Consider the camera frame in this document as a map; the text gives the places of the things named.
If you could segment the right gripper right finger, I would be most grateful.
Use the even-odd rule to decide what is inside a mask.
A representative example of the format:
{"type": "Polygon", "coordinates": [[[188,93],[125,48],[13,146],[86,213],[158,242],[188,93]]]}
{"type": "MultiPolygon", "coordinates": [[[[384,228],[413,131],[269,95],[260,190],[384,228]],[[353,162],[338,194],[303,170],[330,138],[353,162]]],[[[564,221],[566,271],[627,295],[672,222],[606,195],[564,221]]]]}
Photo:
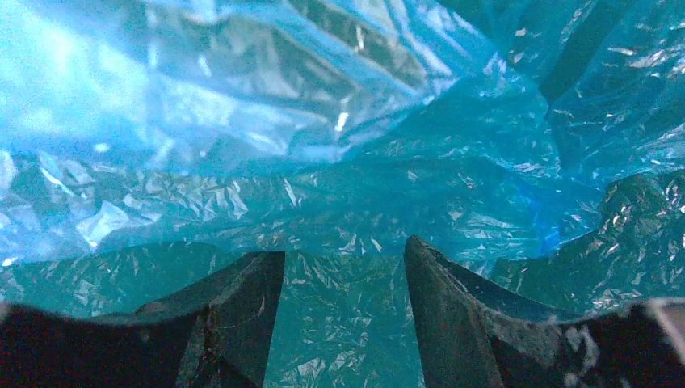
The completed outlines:
{"type": "Polygon", "coordinates": [[[520,296],[407,239],[406,278],[428,387],[681,387],[684,301],[594,317],[520,296]]]}

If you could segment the blue plastic trash bag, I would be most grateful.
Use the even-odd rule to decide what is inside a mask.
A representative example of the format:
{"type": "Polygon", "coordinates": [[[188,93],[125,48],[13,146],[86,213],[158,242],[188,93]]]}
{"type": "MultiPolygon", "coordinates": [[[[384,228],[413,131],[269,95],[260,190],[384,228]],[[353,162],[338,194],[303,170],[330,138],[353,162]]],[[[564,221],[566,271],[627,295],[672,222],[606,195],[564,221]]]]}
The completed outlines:
{"type": "Polygon", "coordinates": [[[2,2],[1,306],[282,251],[260,387],[428,387],[412,236],[581,316],[684,301],[683,2],[2,2]]]}

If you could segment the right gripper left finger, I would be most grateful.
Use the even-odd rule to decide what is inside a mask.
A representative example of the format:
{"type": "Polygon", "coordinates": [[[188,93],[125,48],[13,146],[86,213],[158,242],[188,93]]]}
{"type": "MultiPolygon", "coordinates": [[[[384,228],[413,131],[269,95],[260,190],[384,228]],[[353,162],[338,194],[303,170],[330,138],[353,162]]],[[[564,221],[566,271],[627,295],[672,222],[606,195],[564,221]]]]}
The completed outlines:
{"type": "Polygon", "coordinates": [[[132,314],[1,306],[4,387],[260,387],[285,254],[256,252],[132,314]]]}

